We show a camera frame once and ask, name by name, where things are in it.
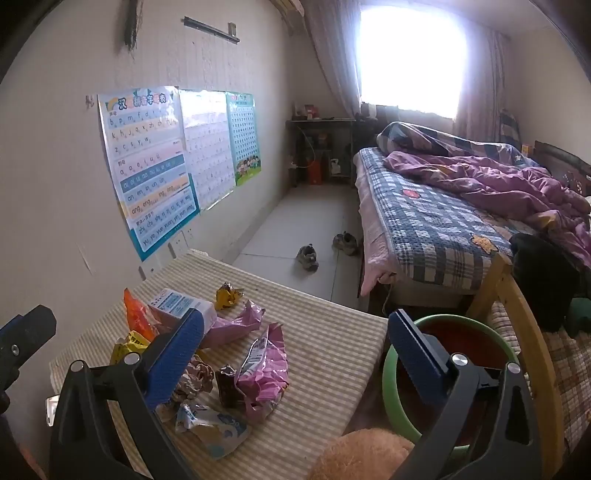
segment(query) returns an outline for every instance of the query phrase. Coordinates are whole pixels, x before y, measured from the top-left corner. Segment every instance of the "plaid blanket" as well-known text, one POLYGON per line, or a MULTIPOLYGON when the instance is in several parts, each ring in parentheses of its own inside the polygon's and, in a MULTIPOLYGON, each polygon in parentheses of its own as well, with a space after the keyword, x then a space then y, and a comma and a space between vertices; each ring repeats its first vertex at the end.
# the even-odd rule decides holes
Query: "plaid blanket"
POLYGON ((479 143, 438 132, 427 127, 393 122, 378 135, 378 147, 384 155, 393 151, 422 153, 438 157, 488 157, 514 167, 538 167, 513 145, 479 143))
POLYGON ((387 170, 378 148, 359 156, 397 273, 412 280, 475 291, 496 251, 512 257, 508 240, 518 231, 532 232, 521 222, 491 216, 454 194, 387 170))
MULTIPOLYGON (((500 301, 494 303, 487 324, 519 354, 521 348, 500 301)), ((542 332, 554 365, 564 414, 564 439, 569 453, 579 443, 591 422, 591 336, 569 337, 564 329, 542 332)))

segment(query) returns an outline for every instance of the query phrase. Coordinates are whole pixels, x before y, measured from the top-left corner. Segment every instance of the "white wall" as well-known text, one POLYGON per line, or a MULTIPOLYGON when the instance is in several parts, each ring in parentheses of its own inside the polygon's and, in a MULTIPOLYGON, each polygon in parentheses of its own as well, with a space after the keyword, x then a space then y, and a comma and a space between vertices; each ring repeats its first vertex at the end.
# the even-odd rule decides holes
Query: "white wall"
POLYGON ((295 34, 289 42, 291 100, 300 109, 316 105, 321 117, 345 118, 345 109, 330 91, 308 34, 295 34))
POLYGON ((549 27, 515 36, 512 43, 523 142, 553 144, 591 163, 591 83, 566 40, 549 27))
MULTIPOLYGON (((37 304, 53 309, 58 333, 9 390, 19 440, 47 454, 47 364, 137 285, 140 261, 119 211, 96 107, 85 96, 126 87, 179 85, 255 95, 263 171, 192 221, 190 247, 222 258, 287 184, 290 116, 287 31, 268 0, 144 3, 138 49, 121 49, 122 0, 60 4, 27 41, 0 85, 0 325, 37 304), (195 18, 241 42, 186 28, 195 18)), ((166 263, 170 256, 158 253, 166 263)))

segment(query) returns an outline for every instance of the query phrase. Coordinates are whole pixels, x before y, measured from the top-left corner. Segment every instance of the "window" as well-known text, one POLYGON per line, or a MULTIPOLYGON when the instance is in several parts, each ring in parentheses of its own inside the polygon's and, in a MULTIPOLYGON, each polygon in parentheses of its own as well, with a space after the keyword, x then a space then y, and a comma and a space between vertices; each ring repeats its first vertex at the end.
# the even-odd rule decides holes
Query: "window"
POLYGON ((456 117, 466 38, 451 15, 366 7, 359 55, 364 102, 456 117))

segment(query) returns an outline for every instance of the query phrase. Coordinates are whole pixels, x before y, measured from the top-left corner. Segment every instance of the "blue plaid bedsheet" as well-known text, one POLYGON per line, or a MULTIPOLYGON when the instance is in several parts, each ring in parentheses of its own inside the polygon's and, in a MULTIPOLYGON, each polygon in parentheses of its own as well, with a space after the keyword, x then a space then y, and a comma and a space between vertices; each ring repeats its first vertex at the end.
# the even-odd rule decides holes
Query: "blue plaid bedsheet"
POLYGON ((512 257, 508 239, 520 231, 532 232, 521 222, 492 216, 451 193, 387 170, 379 148, 366 148, 359 155, 390 254, 400 268, 397 273, 412 280, 476 291, 496 252, 486 253, 473 243, 474 236, 490 239, 498 251, 512 257))

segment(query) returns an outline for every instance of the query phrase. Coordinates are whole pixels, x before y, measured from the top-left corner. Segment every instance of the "food package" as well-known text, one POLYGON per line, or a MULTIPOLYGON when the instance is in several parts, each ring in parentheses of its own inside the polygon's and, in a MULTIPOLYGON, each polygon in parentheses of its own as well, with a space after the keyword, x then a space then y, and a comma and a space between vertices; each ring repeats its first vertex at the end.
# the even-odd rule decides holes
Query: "food package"
POLYGON ((218 318, 201 341, 199 348, 211 348, 225 345, 248 335, 261 327, 265 309, 248 300, 242 313, 236 320, 218 318))
POLYGON ((203 315, 203 334, 205 335, 217 320, 213 303, 197 299, 186 293, 165 288, 148 305, 150 311, 168 331, 174 329, 189 309, 199 310, 203 315))
POLYGON ((251 433, 246 423, 196 401, 181 404, 174 430, 176 433, 188 431, 195 434, 214 460, 232 453, 251 433))
POLYGON ((181 403, 194 400, 201 392, 211 392, 214 379, 213 368, 203 362, 197 354, 181 375, 171 400, 181 403))
POLYGON ((155 413, 162 423, 166 423, 176 418, 178 407, 178 403, 174 400, 168 400, 166 403, 158 405, 155 413))
POLYGON ((136 331, 129 332, 126 338, 119 338, 113 347, 111 365, 115 365, 128 353, 135 352, 140 355, 148 348, 149 341, 136 331))
POLYGON ((236 388, 236 370, 226 365, 216 372, 217 391, 224 408, 238 408, 244 405, 244 395, 236 388))
POLYGON ((279 323, 272 323, 252 344, 236 376, 236 387, 244 395, 248 421, 263 421, 275 409, 288 385, 283 332, 279 323))
POLYGON ((138 332, 147 341, 152 342, 158 335, 158 331, 148 320, 146 305, 136 299, 127 288, 123 293, 123 301, 127 309, 129 330, 138 332))
POLYGON ((243 289, 232 287, 226 282, 216 292, 216 310, 223 310, 233 307, 243 295, 243 289))

